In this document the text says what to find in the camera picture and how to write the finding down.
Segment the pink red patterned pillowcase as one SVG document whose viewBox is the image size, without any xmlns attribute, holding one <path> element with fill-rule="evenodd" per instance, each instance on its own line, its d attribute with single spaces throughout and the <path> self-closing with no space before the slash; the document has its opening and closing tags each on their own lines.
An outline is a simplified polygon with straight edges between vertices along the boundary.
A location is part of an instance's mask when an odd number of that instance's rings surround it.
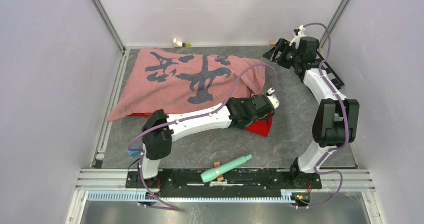
<svg viewBox="0 0 424 224">
<path fill-rule="evenodd" d="M 261 94 L 265 70 L 259 59 L 143 48 L 107 121 L 149 117 L 158 109 L 166 114 L 189 113 L 220 104 L 228 94 L 234 98 Z"/>
</svg>

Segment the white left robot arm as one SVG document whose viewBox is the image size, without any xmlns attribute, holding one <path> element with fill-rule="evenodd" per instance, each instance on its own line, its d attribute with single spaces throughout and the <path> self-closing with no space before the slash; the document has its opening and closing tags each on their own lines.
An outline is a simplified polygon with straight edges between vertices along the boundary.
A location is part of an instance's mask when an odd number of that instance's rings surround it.
<svg viewBox="0 0 424 224">
<path fill-rule="evenodd" d="M 154 111 L 142 128 L 143 160 L 138 181 L 144 187 L 157 182 L 160 161 L 171 153 L 173 142 L 212 129 L 245 129 L 253 123 L 273 116 L 280 105 L 275 95 L 229 98 L 225 103 L 185 114 L 166 115 Z"/>
</svg>

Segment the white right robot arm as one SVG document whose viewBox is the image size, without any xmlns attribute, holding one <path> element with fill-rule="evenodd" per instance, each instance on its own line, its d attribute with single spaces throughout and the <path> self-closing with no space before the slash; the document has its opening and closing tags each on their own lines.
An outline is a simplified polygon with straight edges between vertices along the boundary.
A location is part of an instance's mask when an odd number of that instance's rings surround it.
<svg viewBox="0 0 424 224">
<path fill-rule="evenodd" d="M 295 74 L 318 102 L 312 125 L 313 141 L 298 157 L 289 173 L 289 182 L 301 188 L 309 181 L 308 173 L 318 173 L 321 165 L 334 152 L 353 142 L 359 117 L 359 102 L 343 95 L 317 61 L 319 41 L 313 37 L 297 36 L 288 41 L 280 38 L 263 57 L 279 66 L 294 68 Z"/>
</svg>

